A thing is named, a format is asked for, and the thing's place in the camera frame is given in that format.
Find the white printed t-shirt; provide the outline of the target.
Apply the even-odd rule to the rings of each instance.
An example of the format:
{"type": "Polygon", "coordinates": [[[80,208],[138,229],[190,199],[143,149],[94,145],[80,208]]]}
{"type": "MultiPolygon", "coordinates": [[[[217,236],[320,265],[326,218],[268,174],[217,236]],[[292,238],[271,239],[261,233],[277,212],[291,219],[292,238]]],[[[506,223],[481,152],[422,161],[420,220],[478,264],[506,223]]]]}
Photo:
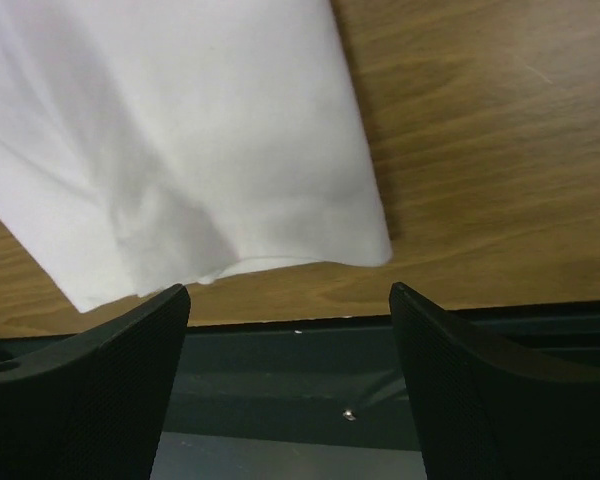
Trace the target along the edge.
{"type": "Polygon", "coordinates": [[[327,1],[0,1],[0,221],[80,312],[392,254],[327,1]]]}

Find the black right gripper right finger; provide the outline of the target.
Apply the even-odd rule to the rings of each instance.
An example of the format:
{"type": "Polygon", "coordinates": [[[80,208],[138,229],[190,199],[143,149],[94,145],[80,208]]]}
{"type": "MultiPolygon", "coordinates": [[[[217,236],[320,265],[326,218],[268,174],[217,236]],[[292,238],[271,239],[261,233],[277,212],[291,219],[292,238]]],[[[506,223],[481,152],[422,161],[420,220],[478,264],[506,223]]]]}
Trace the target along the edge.
{"type": "Polygon", "coordinates": [[[403,283],[390,314],[430,479],[600,479],[600,368],[523,347],[403,283]]]}

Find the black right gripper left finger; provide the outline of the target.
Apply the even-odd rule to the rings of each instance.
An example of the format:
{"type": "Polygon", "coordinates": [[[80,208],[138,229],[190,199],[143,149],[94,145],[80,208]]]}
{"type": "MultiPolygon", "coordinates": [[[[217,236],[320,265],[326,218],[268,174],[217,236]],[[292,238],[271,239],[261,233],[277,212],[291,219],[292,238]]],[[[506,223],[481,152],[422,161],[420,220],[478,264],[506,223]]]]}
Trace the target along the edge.
{"type": "Polygon", "coordinates": [[[174,285],[0,362],[0,479],[147,479],[190,314],[174,285]]]}

